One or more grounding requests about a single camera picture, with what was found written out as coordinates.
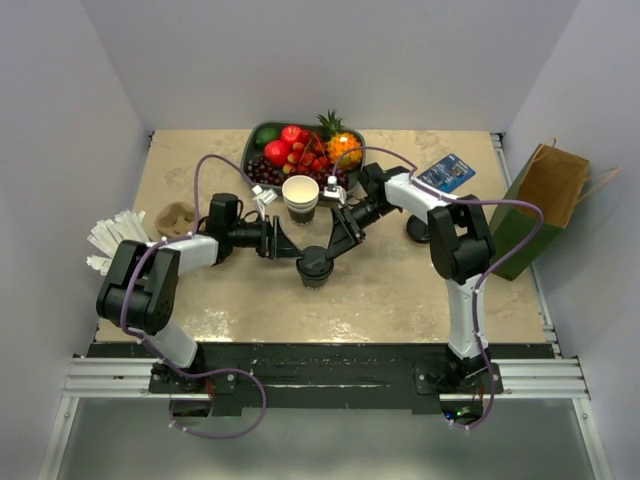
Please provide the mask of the black plastic cup lid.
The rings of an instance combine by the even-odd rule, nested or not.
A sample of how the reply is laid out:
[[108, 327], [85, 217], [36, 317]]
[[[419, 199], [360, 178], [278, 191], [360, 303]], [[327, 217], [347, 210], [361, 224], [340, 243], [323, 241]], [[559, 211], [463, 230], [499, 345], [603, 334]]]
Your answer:
[[298, 272], [309, 278], [325, 278], [334, 269], [334, 260], [329, 257], [327, 250], [321, 246], [308, 246], [302, 250], [296, 261]]

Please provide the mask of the black paper coffee cup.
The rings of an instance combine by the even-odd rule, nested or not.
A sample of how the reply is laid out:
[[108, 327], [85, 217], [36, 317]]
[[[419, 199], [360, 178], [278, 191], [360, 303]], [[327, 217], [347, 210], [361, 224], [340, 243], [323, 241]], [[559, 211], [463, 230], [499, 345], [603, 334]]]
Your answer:
[[331, 271], [323, 271], [323, 272], [311, 272], [311, 271], [299, 271], [300, 279], [302, 285], [305, 288], [310, 289], [321, 289], [327, 283], [328, 279], [331, 276]]

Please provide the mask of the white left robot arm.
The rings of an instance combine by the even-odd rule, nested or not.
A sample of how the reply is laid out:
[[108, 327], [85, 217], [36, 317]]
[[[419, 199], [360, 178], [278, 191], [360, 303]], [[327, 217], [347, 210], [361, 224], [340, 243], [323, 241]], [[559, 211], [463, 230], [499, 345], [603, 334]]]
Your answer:
[[200, 390], [207, 368], [199, 345], [173, 318], [179, 279], [191, 271], [223, 263], [237, 248], [253, 249], [261, 258], [299, 258], [277, 216], [241, 217], [234, 194], [212, 196], [202, 233], [155, 244], [125, 240], [117, 248], [96, 301], [98, 315], [140, 341], [172, 370], [185, 392]]

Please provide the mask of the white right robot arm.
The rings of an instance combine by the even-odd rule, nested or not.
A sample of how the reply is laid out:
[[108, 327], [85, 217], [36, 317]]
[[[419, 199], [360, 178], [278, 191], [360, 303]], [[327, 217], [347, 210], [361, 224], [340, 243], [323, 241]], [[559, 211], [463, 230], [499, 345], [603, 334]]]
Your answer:
[[484, 281], [495, 247], [479, 200], [429, 193], [411, 182], [404, 167], [373, 163], [359, 173], [366, 191], [356, 205], [332, 209], [332, 232], [325, 258], [331, 262], [365, 239], [365, 229], [394, 210], [405, 210], [426, 224], [431, 263], [445, 280], [450, 333], [445, 369], [448, 386], [469, 392], [490, 363], [484, 321]]

